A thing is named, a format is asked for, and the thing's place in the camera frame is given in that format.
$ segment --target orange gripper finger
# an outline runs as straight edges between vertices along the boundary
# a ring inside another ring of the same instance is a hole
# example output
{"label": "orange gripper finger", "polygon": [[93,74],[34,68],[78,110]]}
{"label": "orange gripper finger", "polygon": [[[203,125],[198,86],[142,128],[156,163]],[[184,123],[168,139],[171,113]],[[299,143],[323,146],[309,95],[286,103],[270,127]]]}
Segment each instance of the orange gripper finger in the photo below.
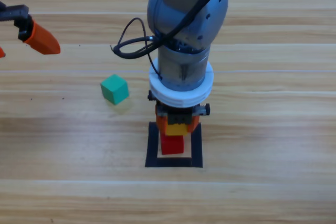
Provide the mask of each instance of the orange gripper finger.
{"label": "orange gripper finger", "polygon": [[4,58],[6,56],[5,52],[0,47],[0,58]]}
{"label": "orange gripper finger", "polygon": [[59,43],[54,36],[37,24],[33,20],[33,31],[29,39],[24,41],[24,43],[30,45],[31,48],[40,52],[43,55],[57,55],[61,52]]}

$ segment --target wood grain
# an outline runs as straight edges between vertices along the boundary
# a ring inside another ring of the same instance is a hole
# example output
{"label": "wood grain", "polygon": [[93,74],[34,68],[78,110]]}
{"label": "wood grain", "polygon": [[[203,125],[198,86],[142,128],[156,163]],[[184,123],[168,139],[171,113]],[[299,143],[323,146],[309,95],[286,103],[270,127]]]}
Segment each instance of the wood grain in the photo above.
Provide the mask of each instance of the wood grain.
{"label": "wood grain", "polygon": [[[336,223],[336,0],[230,0],[203,169],[144,167],[149,61],[110,44],[148,0],[1,1],[27,4],[62,53],[1,24],[0,223]],[[99,86],[114,73],[119,106]]]}

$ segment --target red block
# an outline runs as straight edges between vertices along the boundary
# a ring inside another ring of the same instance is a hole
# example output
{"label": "red block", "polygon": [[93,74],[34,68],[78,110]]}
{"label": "red block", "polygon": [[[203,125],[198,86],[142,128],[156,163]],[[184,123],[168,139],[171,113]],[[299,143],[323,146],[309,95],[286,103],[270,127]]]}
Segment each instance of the red block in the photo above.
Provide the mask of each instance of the red block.
{"label": "red block", "polygon": [[161,151],[162,155],[183,153],[183,136],[166,136],[161,133]]}

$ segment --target block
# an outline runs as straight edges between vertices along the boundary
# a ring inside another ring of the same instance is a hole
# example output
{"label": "block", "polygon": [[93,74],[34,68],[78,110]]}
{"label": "block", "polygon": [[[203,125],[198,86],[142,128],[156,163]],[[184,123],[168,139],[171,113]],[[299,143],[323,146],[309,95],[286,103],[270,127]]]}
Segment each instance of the block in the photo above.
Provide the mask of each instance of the block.
{"label": "block", "polygon": [[5,52],[3,49],[0,47],[0,58],[4,58],[6,56]]}
{"label": "block", "polygon": [[166,132],[167,136],[184,136],[188,135],[188,125],[186,124],[172,124],[166,125]]}
{"label": "block", "polygon": [[129,97],[127,82],[116,74],[107,78],[100,86],[104,98],[114,105]]}
{"label": "block", "polygon": [[180,154],[184,152],[183,136],[167,136],[161,133],[160,137],[162,155]]}

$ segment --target white ring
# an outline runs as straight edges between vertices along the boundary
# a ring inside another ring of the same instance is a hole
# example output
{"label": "white ring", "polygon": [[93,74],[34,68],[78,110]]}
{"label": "white ring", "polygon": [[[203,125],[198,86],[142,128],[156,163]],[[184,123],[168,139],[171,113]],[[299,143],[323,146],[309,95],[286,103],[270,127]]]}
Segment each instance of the white ring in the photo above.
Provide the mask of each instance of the white ring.
{"label": "white ring", "polygon": [[[154,66],[158,68],[158,59],[154,60]],[[202,103],[210,95],[214,84],[214,70],[208,62],[205,78],[202,84],[191,91],[175,91],[167,88],[159,80],[153,67],[150,68],[149,81],[152,94],[162,103],[174,108],[189,108]]]}

